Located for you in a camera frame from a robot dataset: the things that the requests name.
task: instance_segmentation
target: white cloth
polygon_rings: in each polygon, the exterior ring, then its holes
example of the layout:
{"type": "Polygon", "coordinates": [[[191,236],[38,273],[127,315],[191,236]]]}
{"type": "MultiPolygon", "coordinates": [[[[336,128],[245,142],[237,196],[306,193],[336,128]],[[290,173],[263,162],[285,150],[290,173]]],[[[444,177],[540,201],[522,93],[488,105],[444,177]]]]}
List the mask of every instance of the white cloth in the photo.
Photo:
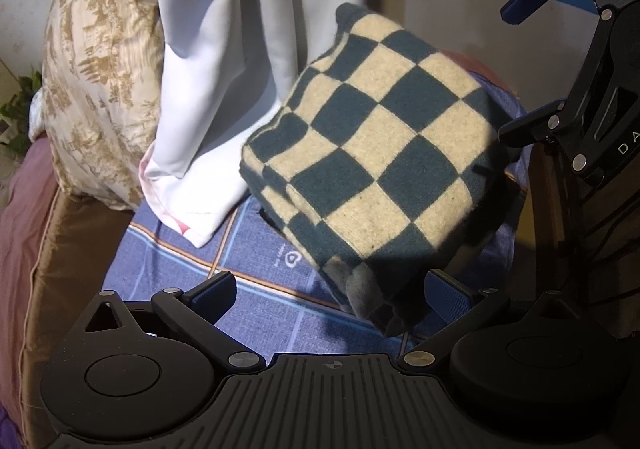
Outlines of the white cloth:
{"type": "Polygon", "coordinates": [[[246,192],[244,141],[331,47],[343,2],[364,0],[159,0],[161,117],[140,181],[162,223],[196,247],[246,192]]]}
{"type": "Polygon", "coordinates": [[[42,88],[40,88],[31,99],[29,106],[29,140],[35,142],[40,134],[44,133],[44,119],[42,111],[44,109],[42,101],[42,88]]]}

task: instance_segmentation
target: folded blanket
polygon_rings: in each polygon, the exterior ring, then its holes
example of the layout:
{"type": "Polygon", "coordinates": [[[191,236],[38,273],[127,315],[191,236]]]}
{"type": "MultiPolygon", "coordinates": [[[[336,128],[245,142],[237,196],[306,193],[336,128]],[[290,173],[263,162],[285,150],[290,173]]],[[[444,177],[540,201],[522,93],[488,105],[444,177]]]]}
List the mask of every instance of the folded blanket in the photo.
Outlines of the folded blanket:
{"type": "Polygon", "coordinates": [[[496,130],[510,118],[390,20],[351,4],[336,16],[334,47],[248,139],[241,174],[335,299],[396,335],[426,312],[426,271],[447,265],[504,188],[496,130]]]}

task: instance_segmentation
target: silver screw head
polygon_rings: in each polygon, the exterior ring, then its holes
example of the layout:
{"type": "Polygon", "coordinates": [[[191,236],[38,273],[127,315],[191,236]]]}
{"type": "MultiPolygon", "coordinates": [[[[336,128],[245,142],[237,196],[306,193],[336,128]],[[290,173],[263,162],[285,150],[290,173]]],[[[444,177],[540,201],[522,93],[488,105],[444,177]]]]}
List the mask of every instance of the silver screw head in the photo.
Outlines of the silver screw head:
{"type": "Polygon", "coordinates": [[[550,130],[556,129],[558,127],[558,124],[560,124],[560,117],[558,117],[557,115],[552,115],[551,117],[549,117],[547,125],[549,126],[550,130]]]}
{"type": "Polygon", "coordinates": [[[587,165],[587,158],[582,154],[578,153],[578,155],[574,156],[574,161],[572,162],[572,166],[575,171],[582,171],[584,166],[587,165]]]}
{"type": "Polygon", "coordinates": [[[249,368],[257,365],[260,362],[260,357],[251,352],[238,352],[229,357],[229,364],[236,368],[249,368]]]}
{"type": "Polygon", "coordinates": [[[436,362],[436,357],[429,352],[409,352],[404,356],[404,362],[410,366],[430,366],[436,362]]]}

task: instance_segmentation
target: purple fabric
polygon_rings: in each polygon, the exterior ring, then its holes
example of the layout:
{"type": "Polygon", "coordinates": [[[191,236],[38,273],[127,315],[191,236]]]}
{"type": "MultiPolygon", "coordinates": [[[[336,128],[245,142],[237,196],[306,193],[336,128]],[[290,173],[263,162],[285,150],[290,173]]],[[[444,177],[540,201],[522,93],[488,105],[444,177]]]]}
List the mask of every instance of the purple fabric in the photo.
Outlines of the purple fabric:
{"type": "Polygon", "coordinates": [[[22,449],[20,438],[18,437],[18,429],[2,405],[0,405],[0,448],[22,449]]]}

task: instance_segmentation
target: green leaf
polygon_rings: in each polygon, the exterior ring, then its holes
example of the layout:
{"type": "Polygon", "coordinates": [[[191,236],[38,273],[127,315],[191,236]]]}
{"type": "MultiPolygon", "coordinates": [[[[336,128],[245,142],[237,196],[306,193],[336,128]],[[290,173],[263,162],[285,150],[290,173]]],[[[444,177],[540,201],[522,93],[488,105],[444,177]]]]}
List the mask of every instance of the green leaf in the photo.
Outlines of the green leaf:
{"type": "Polygon", "coordinates": [[[18,77],[18,83],[20,84],[20,90],[22,92],[30,92],[33,86],[31,77],[20,76],[18,77]]]}
{"type": "Polygon", "coordinates": [[[42,74],[34,70],[33,73],[31,73],[31,90],[35,94],[40,88],[42,88],[42,74]]]}
{"type": "Polygon", "coordinates": [[[9,141],[7,147],[17,155],[24,156],[31,146],[28,137],[29,108],[34,93],[42,86],[42,74],[31,71],[30,77],[19,77],[20,91],[5,105],[0,105],[0,116],[15,122],[18,135],[9,141]]]}
{"type": "Polygon", "coordinates": [[[31,147],[31,140],[24,135],[15,136],[6,145],[12,152],[25,156],[31,147]]]}

